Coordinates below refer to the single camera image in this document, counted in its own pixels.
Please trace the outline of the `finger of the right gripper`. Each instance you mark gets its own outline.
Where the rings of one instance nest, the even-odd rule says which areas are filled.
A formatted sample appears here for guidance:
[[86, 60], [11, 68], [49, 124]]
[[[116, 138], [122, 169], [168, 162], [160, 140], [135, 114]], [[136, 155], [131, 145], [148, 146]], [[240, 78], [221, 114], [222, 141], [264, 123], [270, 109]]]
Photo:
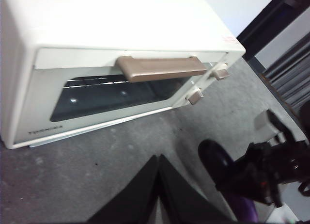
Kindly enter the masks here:
[[229, 164], [216, 188], [262, 204], [282, 206], [279, 184], [274, 175], [268, 170], [260, 170], [252, 162], [245, 166], [235, 161]]

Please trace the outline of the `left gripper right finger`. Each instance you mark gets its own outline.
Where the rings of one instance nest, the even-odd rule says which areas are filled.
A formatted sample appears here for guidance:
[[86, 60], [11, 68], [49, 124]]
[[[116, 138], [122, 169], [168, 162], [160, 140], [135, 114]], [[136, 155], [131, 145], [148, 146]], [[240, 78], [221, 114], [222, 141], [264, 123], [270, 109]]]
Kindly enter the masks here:
[[160, 198], [172, 224], [220, 224], [227, 217], [181, 176], [164, 155], [159, 156]]

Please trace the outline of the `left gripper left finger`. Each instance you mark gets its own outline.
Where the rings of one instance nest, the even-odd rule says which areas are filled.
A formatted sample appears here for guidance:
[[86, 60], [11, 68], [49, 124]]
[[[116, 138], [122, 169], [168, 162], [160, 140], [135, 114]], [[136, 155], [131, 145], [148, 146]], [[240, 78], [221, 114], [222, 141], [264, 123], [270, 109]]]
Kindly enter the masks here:
[[128, 185], [89, 220], [89, 224], [145, 224], [156, 201], [158, 158], [153, 155]]

